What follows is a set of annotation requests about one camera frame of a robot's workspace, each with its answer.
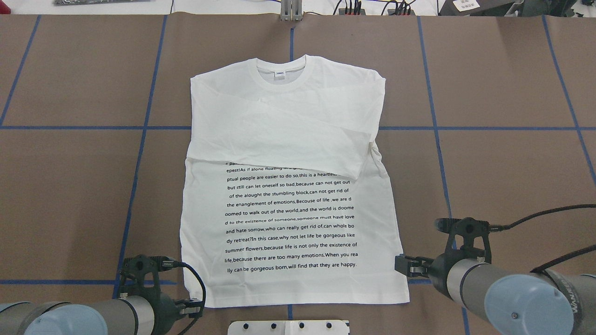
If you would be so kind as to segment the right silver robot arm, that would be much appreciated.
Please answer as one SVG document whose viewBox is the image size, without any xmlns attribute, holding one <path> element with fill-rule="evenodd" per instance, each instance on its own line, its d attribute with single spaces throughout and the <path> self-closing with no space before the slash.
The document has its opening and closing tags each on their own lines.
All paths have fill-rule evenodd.
<svg viewBox="0 0 596 335">
<path fill-rule="evenodd" d="M 593 335 L 595 276 L 551 269 L 516 274 L 492 265 L 493 227 L 473 218 L 441 218 L 445 252 L 432 259 L 398 255 L 394 269 L 428 278 L 445 297 L 489 322 L 503 335 Z"/>
</svg>

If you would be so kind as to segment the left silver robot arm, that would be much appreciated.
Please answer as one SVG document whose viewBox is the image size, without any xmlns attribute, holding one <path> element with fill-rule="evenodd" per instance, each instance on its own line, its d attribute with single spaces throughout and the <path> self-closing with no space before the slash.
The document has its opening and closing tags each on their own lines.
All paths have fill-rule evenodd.
<svg viewBox="0 0 596 335">
<path fill-rule="evenodd" d="M 172 299 L 161 289 L 160 272 L 185 268 L 198 280 L 199 298 Z M 165 335 L 184 317 L 188 331 L 203 314 L 206 286 L 196 270 L 166 256 L 138 255 L 122 263 L 118 296 L 92 304 L 20 301 L 1 305 L 3 335 Z"/>
</svg>

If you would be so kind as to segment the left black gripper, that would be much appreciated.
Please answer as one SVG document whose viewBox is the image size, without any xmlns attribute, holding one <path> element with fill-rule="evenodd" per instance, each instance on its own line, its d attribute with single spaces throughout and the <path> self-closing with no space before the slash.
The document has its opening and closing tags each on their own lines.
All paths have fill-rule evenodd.
<svg viewBox="0 0 596 335">
<path fill-rule="evenodd" d="M 176 302 L 162 292 L 158 274 L 171 270 L 174 262 L 171 257 L 145 255 L 123 261 L 119 299 L 132 308 L 137 335 L 165 335 L 182 316 L 203 316 L 204 301 L 189 298 Z"/>
</svg>

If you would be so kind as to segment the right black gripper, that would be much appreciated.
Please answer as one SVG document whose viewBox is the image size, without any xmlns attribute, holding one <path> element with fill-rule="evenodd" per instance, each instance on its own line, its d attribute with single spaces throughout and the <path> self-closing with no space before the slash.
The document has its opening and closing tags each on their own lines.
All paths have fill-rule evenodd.
<svg viewBox="0 0 596 335">
<path fill-rule="evenodd" d="M 464 259 L 477 260 L 483 257 L 488 263 L 492 262 L 489 233 L 490 225 L 487 221 L 474 218 L 439 218 L 434 221 L 435 229 L 448 235 L 445 252 L 431 264 L 431 258 L 423 256 L 398 255 L 394 258 L 394 270 L 414 278 L 421 276 L 430 278 L 435 289 L 451 298 L 448 292 L 447 278 L 454 265 Z"/>
</svg>

